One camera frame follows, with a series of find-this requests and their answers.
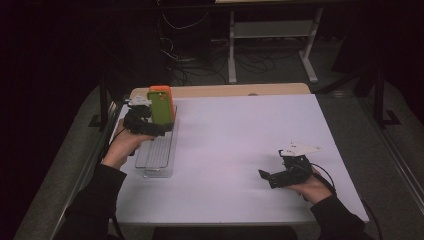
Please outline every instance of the person's left hand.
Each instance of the person's left hand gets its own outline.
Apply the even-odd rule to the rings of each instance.
[[[127,161],[128,155],[140,146],[140,143],[152,140],[155,137],[149,135],[133,134],[124,128],[124,120],[118,122],[115,131],[115,139],[109,147],[109,150],[101,164],[120,169]]]

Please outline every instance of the metal stand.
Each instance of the metal stand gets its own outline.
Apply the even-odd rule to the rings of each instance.
[[[100,122],[99,114],[94,115],[91,118],[89,127],[100,127],[99,131],[103,131],[108,121],[108,100],[107,100],[107,89],[104,76],[99,81],[99,96],[100,96]]]
[[[386,125],[399,125],[400,121],[396,117],[393,111],[387,110],[386,113],[389,116],[389,119],[383,119],[384,112],[384,77],[380,69],[376,69],[375,76],[375,96],[374,96],[374,118],[377,121],[378,125],[385,129]]]
[[[316,83],[318,78],[309,61],[309,54],[315,40],[323,8],[318,8],[313,20],[303,21],[283,21],[283,22],[248,22],[235,23],[234,11],[230,15],[230,54],[228,57],[228,82],[237,83],[236,68],[234,62],[234,39],[235,38],[254,38],[254,37],[304,37],[308,36],[303,50],[299,51],[306,74],[311,83]]]

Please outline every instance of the human hand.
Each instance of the human hand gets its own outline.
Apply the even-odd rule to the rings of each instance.
[[[312,170],[321,175],[315,168],[312,168]],[[287,186],[287,188],[296,191],[299,195],[303,195],[312,204],[316,204],[319,201],[333,195],[327,186],[313,175],[311,175],[304,183]]]
[[[124,120],[118,122],[115,138],[101,164],[120,169],[127,161],[128,155],[140,146],[140,143],[152,140],[155,137],[149,135],[133,134],[124,128]]]

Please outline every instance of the white table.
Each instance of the white table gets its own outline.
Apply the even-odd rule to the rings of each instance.
[[[129,157],[121,169],[128,174],[117,202],[121,223],[313,222],[309,202],[290,190],[271,189],[258,174],[284,170],[277,151],[292,141],[322,148],[308,159],[332,175],[341,201],[368,221],[314,95],[174,98],[174,104],[180,126],[173,176],[143,178]]]

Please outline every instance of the black sleeve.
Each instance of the black sleeve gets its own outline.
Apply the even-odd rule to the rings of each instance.
[[[373,239],[364,232],[365,224],[349,212],[336,197],[328,197],[311,208],[319,226],[322,240],[362,240]]]
[[[98,165],[91,181],[66,209],[65,222],[55,239],[107,239],[109,219],[115,215],[125,177],[117,169]]]

